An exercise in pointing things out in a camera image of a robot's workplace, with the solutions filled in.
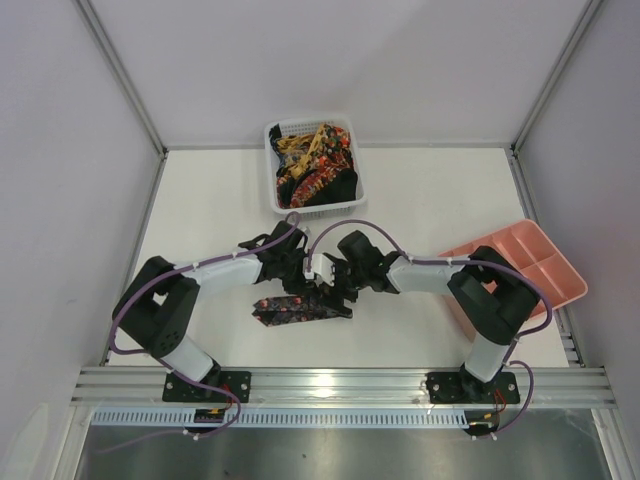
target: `gray wall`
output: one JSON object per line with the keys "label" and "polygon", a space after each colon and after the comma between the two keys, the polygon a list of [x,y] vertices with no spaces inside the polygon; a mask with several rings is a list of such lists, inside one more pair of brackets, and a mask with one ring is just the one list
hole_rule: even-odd
{"label": "gray wall", "polygon": [[640,448],[640,2],[612,0],[527,140],[545,229],[589,283],[580,345]]}
{"label": "gray wall", "polygon": [[168,146],[348,114],[361,142],[505,142],[585,0],[94,0]]}
{"label": "gray wall", "polygon": [[0,459],[48,403],[43,478],[157,160],[69,0],[3,1],[0,65]]}

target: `pink compartment tray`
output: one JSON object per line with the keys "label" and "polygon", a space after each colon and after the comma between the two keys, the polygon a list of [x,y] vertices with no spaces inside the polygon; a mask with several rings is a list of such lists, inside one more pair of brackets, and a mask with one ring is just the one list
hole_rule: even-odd
{"label": "pink compartment tray", "polygon": [[[587,283],[549,240],[537,223],[522,220],[489,235],[460,245],[440,254],[441,257],[469,255],[480,245],[496,249],[520,273],[535,283],[547,294],[553,309],[573,302],[587,293]],[[467,337],[475,337],[475,329],[452,297],[445,297]],[[544,313],[544,305],[538,303],[531,318]]]}

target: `vent grille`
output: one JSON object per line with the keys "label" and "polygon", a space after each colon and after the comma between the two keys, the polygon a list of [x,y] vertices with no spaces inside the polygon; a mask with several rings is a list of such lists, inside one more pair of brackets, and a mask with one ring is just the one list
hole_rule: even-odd
{"label": "vent grille", "polygon": [[[233,412],[227,413],[225,420]],[[463,411],[352,410],[352,409],[254,409],[243,411],[236,427],[289,428],[466,428]]]}
{"label": "vent grille", "polygon": [[[195,408],[99,408],[92,425],[203,427],[195,423]],[[234,410],[227,412],[230,420]],[[236,428],[466,428],[462,410],[269,409],[244,408]]]}

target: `purple cable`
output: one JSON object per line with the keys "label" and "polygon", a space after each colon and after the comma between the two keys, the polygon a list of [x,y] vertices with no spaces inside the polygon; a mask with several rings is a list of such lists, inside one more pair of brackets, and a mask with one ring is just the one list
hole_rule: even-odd
{"label": "purple cable", "polygon": [[[265,245],[261,245],[257,248],[254,248],[253,250],[247,250],[244,252],[238,252],[238,254],[236,255],[236,257],[246,257],[248,255],[254,255],[256,253],[260,253],[263,252],[271,247],[273,247],[274,245],[277,245],[278,243],[282,242],[283,240],[285,240],[286,238],[290,237],[293,232],[298,228],[298,225],[300,224],[300,214],[298,212],[291,212],[289,213],[285,220],[289,220],[289,218],[294,217],[294,223],[291,226],[291,228],[289,229],[289,231],[287,233],[285,233],[283,236],[275,239],[272,242],[269,242]],[[211,265],[213,263],[217,263],[217,262],[222,262],[224,260],[231,260],[232,258],[234,258],[234,256],[232,254],[227,254],[227,255],[220,255],[218,257],[212,257],[212,258],[208,258],[206,260],[203,260],[202,262],[199,263],[198,267],[205,267],[207,265]],[[133,349],[133,350],[122,350],[120,348],[118,348],[118,346],[116,345],[116,331],[118,330],[118,326],[120,325],[120,322],[122,322],[122,319],[124,318],[124,316],[127,314],[127,312],[129,311],[129,309],[133,306],[134,303],[136,303],[140,297],[142,297],[145,293],[147,293],[152,287],[154,287],[155,285],[157,285],[158,283],[162,282],[163,280],[166,280],[167,278],[171,278],[175,275],[180,275],[181,273],[185,273],[188,271],[191,271],[194,269],[193,265],[187,265],[185,267],[182,268],[176,268],[175,270],[170,270],[166,273],[163,273],[162,275],[158,275],[156,278],[154,278],[153,280],[147,282],[145,285],[143,285],[140,290],[138,290],[136,293],[134,293],[131,298],[129,300],[127,300],[127,302],[122,306],[122,308],[120,309],[120,311],[118,312],[118,314],[116,315],[116,317],[113,319],[113,323],[111,324],[111,330],[109,330],[109,348],[117,353],[118,355],[133,355],[135,353],[145,353],[145,350],[143,348],[138,348],[138,349]]]}
{"label": "purple cable", "polygon": [[[236,255],[236,257],[246,257],[248,255],[254,255],[256,253],[260,253],[263,252],[271,247],[273,247],[274,245],[277,245],[278,243],[282,242],[283,240],[285,240],[286,238],[290,237],[293,232],[295,232],[295,230],[298,228],[298,225],[300,224],[300,214],[298,212],[291,212],[289,213],[286,217],[285,220],[288,221],[290,218],[294,218],[294,223],[292,224],[291,228],[289,229],[289,231],[287,233],[285,233],[283,236],[277,238],[276,240],[266,243],[264,245],[261,245],[257,248],[254,248],[253,250],[247,250],[244,252],[238,252],[238,254]],[[204,267],[207,265],[211,265],[213,263],[217,263],[217,262],[221,262],[223,260],[231,260],[232,258],[234,258],[234,255],[232,254],[228,254],[228,255],[220,255],[218,257],[212,257],[212,258],[208,258],[206,260],[203,260],[202,262],[199,263],[199,267]],[[133,349],[133,350],[122,350],[120,348],[118,348],[118,346],[116,345],[116,331],[118,330],[118,326],[120,325],[120,322],[122,322],[122,319],[124,318],[124,316],[126,315],[126,313],[129,311],[129,309],[131,308],[131,306],[137,302],[140,297],[142,297],[142,295],[144,295],[147,291],[149,291],[149,289],[151,289],[153,286],[157,285],[158,283],[162,282],[163,280],[166,280],[167,278],[170,278],[174,275],[179,275],[181,273],[185,273],[188,272],[190,270],[193,270],[194,266],[193,265],[188,265],[186,267],[182,267],[182,268],[177,268],[175,270],[171,270],[169,272],[163,273],[162,275],[157,276],[156,278],[154,278],[153,280],[147,282],[145,285],[143,285],[140,290],[138,290],[136,293],[134,293],[131,298],[122,306],[122,308],[120,309],[120,311],[118,312],[118,314],[116,315],[116,317],[113,319],[113,323],[111,325],[111,330],[109,331],[109,346],[111,348],[111,350],[119,355],[133,355],[135,353],[145,353],[145,350],[140,348],[140,349]],[[171,367],[171,365],[169,365],[168,363],[164,362],[162,359],[156,359],[158,362],[160,362],[162,365],[164,365],[166,368],[170,369],[173,371],[174,375],[177,376],[178,378],[180,378],[182,381],[189,383],[190,385],[193,385],[194,387],[197,388],[202,388],[204,390],[210,390],[212,392],[215,393],[219,393],[222,395],[225,395],[226,397],[230,398],[236,405],[237,405],[237,412],[236,414],[233,416],[233,418],[231,420],[229,420],[227,423],[220,425],[219,427],[217,427],[215,430],[212,430],[209,433],[205,433],[202,435],[198,435],[198,438],[207,438],[207,437],[211,437],[213,435],[216,435],[219,432],[222,432],[224,430],[226,430],[227,428],[229,428],[233,423],[235,423],[238,418],[240,418],[240,412],[242,411],[242,407],[240,406],[240,399],[238,397],[236,397],[233,393],[224,390],[222,388],[218,388],[218,387],[212,387],[211,385],[206,385],[204,383],[200,383],[200,382],[196,382],[195,380],[191,380],[189,377],[187,377],[186,375],[183,375],[182,373],[178,372],[177,370],[174,370],[173,367]],[[116,445],[115,447],[110,447],[104,450],[100,450],[97,453],[109,453],[109,452],[113,452],[116,450],[119,450],[120,448],[125,448],[128,447],[130,445],[133,445],[135,443],[144,441],[144,440],[148,440],[150,438],[155,438],[155,437],[159,437],[159,436],[163,436],[163,435],[168,435],[170,433],[181,433],[177,430],[162,430],[160,432],[153,432],[149,435],[144,435],[140,438],[134,439],[134,440],[130,440],[128,442],[122,443],[120,445]]]}
{"label": "purple cable", "polygon": [[334,228],[339,227],[340,225],[347,225],[350,223],[357,223],[360,225],[366,225],[367,227],[371,227],[374,230],[377,230],[380,234],[382,234],[382,236],[384,236],[384,238],[386,238],[387,240],[389,240],[389,243],[391,245],[393,245],[393,248],[395,248],[398,252],[400,252],[400,254],[403,257],[407,257],[407,254],[404,250],[402,250],[402,248],[400,248],[400,245],[398,245],[398,243],[393,239],[393,237],[391,237],[391,235],[389,235],[387,232],[385,232],[382,228],[380,228],[379,226],[377,226],[375,223],[371,223],[371,222],[367,222],[366,220],[358,220],[358,219],[347,219],[347,220],[341,220],[339,222],[334,223],[333,225],[325,228],[322,233],[320,235],[318,235],[318,238],[315,239],[315,241],[313,242],[313,244],[311,245],[311,248],[309,249],[309,258],[307,260],[307,271],[311,270],[311,258],[313,257],[313,252],[315,252],[316,247],[318,246],[318,243],[320,243],[320,240],[323,239],[323,237],[329,233],[331,230],[333,230]]}
{"label": "purple cable", "polygon": [[[407,252],[405,252],[402,249],[402,247],[400,247],[398,242],[396,242],[391,235],[389,235],[386,231],[384,231],[381,227],[379,227],[375,223],[367,222],[366,220],[347,219],[347,220],[342,220],[340,222],[336,222],[333,225],[330,225],[329,227],[324,229],[322,231],[322,233],[320,233],[320,235],[318,235],[318,238],[316,238],[316,240],[311,245],[311,248],[309,249],[309,258],[307,260],[307,271],[311,270],[311,258],[313,256],[313,252],[315,251],[316,247],[318,246],[318,243],[320,242],[320,240],[322,240],[322,238],[327,233],[329,233],[331,230],[333,230],[334,228],[337,228],[337,227],[339,227],[341,225],[347,225],[347,224],[350,224],[350,223],[366,225],[368,227],[371,227],[371,228],[377,230],[379,233],[381,233],[389,241],[389,243],[391,243],[393,248],[395,248],[396,251],[400,255],[402,255],[404,258],[406,258],[407,260],[410,260],[411,262],[413,262],[413,263],[415,263],[417,265],[449,265],[449,261],[444,259],[444,258],[442,260],[440,260],[440,259],[428,259],[428,260],[410,259],[409,255],[407,254]],[[518,333],[516,335],[514,341],[512,342],[512,344],[509,347],[509,350],[507,351],[507,354],[504,357],[504,362],[506,362],[509,359],[509,357],[511,356],[511,354],[513,353],[513,350],[515,349],[515,347],[517,345],[518,340],[521,337],[523,337],[525,335],[531,335],[532,333],[537,333],[537,332],[539,332],[541,330],[544,330],[545,328],[547,328],[549,326],[549,324],[553,320],[553,306],[551,305],[551,300],[549,299],[549,297],[540,289],[540,287],[538,287],[535,283],[533,283],[527,277],[522,275],[520,272],[518,272],[516,270],[513,270],[511,268],[505,267],[504,265],[500,265],[499,263],[486,262],[484,260],[453,260],[451,262],[451,265],[477,265],[477,266],[481,266],[481,267],[492,268],[494,270],[498,270],[500,272],[506,273],[508,275],[511,275],[512,277],[517,278],[521,282],[523,282],[525,285],[527,285],[529,288],[531,288],[540,297],[540,300],[542,300],[542,303],[544,304],[544,307],[545,307],[545,310],[546,310],[546,313],[547,313],[547,318],[545,318],[544,322],[542,322],[537,327],[530,328],[530,329],[525,330],[524,332]]]}
{"label": "purple cable", "polygon": [[[416,259],[413,259],[412,262],[415,263],[416,265],[449,265],[449,261],[446,260],[446,259],[442,259],[442,260],[439,260],[439,259],[428,259],[428,260],[416,260]],[[452,260],[451,261],[451,265],[475,265],[475,266],[478,266],[478,267],[491,268],[493,270],[497,270],[499,272],[506,273],[507,275],[511,275],[512,277],[520,280],[522,283],[524,283],[531,290],[536,292],[536,294],[540,297],[540,300],[544,304],[545,310],[547,312],[547,318],[545,319],[545,321],[543,323],[541,323],[540,325],[538,325],[537,327],[530,328],[529,330],[525,330],[524,332],[517,334],[516,338],[515,338],[515,341],[511,344],[511,347],[510,347],[509,351],[507,352],[507,356],[505,357],[505,361],[511,355],[511,352],[515,348],[517,340],[520,337],[522,337],[524,335],[531,335],[532,333],[537,333],[540,330],[544,330],[551,323],[551,320],[553,319],[553,306],[551,305],[551,300],[549,299],[547,294],[544,293],[540,289],[540,287],[538,287],[535,283],[533,283],[527,277],[522,275],[520,272],[518,272],[516,270],[513,270],[513,269],[511,269],[509,267],[505,267],[504,265],[500,265],[499,263],[487,262],[487,261],[484,261],[484,260]]]}

